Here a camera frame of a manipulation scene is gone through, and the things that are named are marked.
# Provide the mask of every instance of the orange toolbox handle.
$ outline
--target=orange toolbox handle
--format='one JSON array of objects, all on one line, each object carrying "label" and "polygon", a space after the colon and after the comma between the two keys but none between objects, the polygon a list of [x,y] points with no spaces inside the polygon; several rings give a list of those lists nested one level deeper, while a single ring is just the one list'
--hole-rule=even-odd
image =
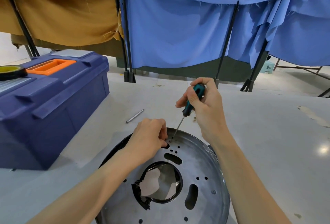
[{"label": "orange toolbox handle", "polygon": [[50,61],[27,68],[26,71],[29,74],[51,75],[76,62],[77,61],[74,60],[52,59]]}]

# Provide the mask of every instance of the white wall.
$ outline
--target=white wall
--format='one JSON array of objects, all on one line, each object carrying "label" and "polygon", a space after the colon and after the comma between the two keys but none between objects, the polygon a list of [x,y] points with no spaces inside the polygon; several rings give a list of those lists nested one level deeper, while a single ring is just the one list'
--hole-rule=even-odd
[{"label": "white wall", "polygon": [[[39,54],[44,55],[50,49],[37,47]],[[0,65],[21,64],[30,60],[24,46],[19,49],[12,44],[10,34],[0,32]]]}]

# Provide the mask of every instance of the silver pen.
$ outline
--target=silver pen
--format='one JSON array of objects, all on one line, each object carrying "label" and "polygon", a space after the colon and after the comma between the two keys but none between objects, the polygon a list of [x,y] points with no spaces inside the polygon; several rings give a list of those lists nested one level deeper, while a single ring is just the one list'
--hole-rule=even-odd
[{"label": "silver pen", "polygon": [[130,118],[129,120],[126,121],[126,123],[131,122],[132,120],[134,120],[136,117],[138,117],[139,114],[141,114],[144,111],[144,109],[142,109],[140,112],[138,112],[137,114],[135,114],[132,118]]}]

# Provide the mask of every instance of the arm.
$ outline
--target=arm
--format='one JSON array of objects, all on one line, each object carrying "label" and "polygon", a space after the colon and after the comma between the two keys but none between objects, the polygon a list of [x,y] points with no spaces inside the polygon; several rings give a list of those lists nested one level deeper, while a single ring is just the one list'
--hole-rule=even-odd
[{"label": "arm", "polygon": [[167,146],[167,137],[164,119],[144,119],[126,147],[27,223],[90,224],[126,176],[155,156],[161,147]]},{"label": "arm", "polygon": [[291,223],[230,134],[221,95],[213,79],[198,78],[191,85],[197,83],[207,85],[203,99],[200,101],[192,87],[189,87],[177,101],[176,107],[185,106],[189,100],[195,108],[202,136],[218,156],[238,223]]}]

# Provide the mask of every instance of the black tape roll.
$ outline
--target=black tape roll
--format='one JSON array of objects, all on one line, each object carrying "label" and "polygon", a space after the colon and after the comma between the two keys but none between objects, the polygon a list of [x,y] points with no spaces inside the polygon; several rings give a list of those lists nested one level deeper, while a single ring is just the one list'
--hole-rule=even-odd
[{"label": "black tape roll", "polygon": [[0,81],[13,80],[24,76],[27,76],[27,71],[21,66],[0,66]]}]

